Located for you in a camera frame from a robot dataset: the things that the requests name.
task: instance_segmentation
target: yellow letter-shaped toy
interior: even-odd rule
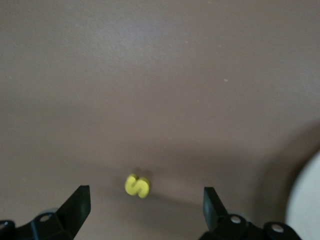
[[[138,196],[144,199],[150,190],[150,182],[148,179],[141,177],[139,178],[135,174],[131,174],[125,181],[124,185],[125,191],[134,196],[138,194]]]

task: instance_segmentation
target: yellow number 3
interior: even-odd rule
[[[139,178],[135,174],[131,174],[125,181],[124,185],[125,191],[134,196],[137,195],[144,199],[148,196],[150,190],[150,182],[148,179],[141,177]]]

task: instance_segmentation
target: yellow object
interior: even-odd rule
[[[144,199],[148,196],[150,190],[150,182],[148,179],[141,177],[139,178],[135,174],[131,174],[125,181],[124,185],[125,191],[134,196],[137,195]]]

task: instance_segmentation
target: white round object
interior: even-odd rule
[[[303,240],[320,236],[320,151],[302,170],[292,189],[286,224]]]

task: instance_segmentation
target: small yellow plastic piece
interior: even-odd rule
[[[125,191],[134,196],[137,195],[144,199],[148,196],[150,190],[150,182],[148,179],[141,177],[139,178],[135,174],[131,174],[125,181]]]

